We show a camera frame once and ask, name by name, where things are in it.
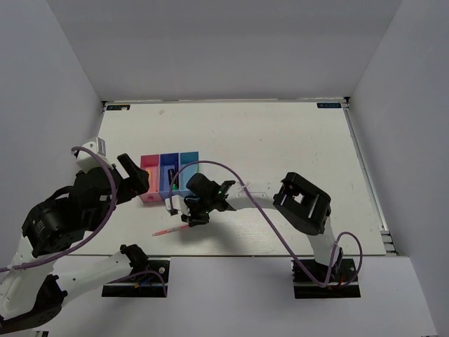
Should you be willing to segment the green capped black highlighter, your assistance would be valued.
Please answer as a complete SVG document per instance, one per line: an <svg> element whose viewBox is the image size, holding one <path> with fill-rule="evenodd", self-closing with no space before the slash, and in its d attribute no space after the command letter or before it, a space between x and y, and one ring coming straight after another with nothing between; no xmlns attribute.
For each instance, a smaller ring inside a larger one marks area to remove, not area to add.
<svg viewBox="0 0 449 337"><path fill-rule="evenodd" d="M176 174L177 174L177 171L174 168L168 169L168 181L169 181L169 184L173 188L178 187Z"/></svg>

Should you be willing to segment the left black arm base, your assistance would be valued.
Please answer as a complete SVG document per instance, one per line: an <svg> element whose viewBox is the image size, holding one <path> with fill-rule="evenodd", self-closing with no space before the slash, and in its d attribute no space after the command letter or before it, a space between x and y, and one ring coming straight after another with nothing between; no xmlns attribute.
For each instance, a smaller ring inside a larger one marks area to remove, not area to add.
<svg viewBox="0 0 449 337"><path fill-rule="evenodd" d="M168 294L170 259L150 258L143 274L133 270L129 277L120 282L105 284L102 288L103 298L165 298Z"/></svg>

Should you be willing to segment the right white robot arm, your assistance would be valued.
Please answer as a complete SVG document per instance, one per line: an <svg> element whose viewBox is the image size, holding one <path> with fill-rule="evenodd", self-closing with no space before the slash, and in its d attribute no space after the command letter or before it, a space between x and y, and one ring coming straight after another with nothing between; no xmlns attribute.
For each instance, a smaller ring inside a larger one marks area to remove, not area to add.
<svg viewBox="0 0 449 337"><path fill-rule="evenodd" d="M330 222L330 196L301 175L289 172L279 190L266 183L244 184L226 180L218 184L202 173L187 183L186 197L173 197L175 209L190 227L205 225L210 212L244 209L273 209L298 232L305 234L314 254L311 275L320 282L332 282L342 271L342 249Z"/></svg>

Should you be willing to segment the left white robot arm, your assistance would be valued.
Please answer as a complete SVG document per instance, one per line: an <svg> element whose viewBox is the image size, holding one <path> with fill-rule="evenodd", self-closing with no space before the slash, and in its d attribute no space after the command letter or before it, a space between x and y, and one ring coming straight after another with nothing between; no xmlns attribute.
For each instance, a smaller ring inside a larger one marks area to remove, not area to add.
<svg viewBox="0 0 449 337"><path fill-rule="evenodd" d="M109 209L144 194L148 172L127 154L118 157L128 174L114 166L79 171L66 186L37 204L22 225L22 236L12 264L42 261L67 250L94 232ZM148 259L136 244L120 246L114 255L77 271L55 274L53 263L9 271L1 281L1 333L37 328L55 318L75 298L125 276L140 280L147 275Z"/></svg>

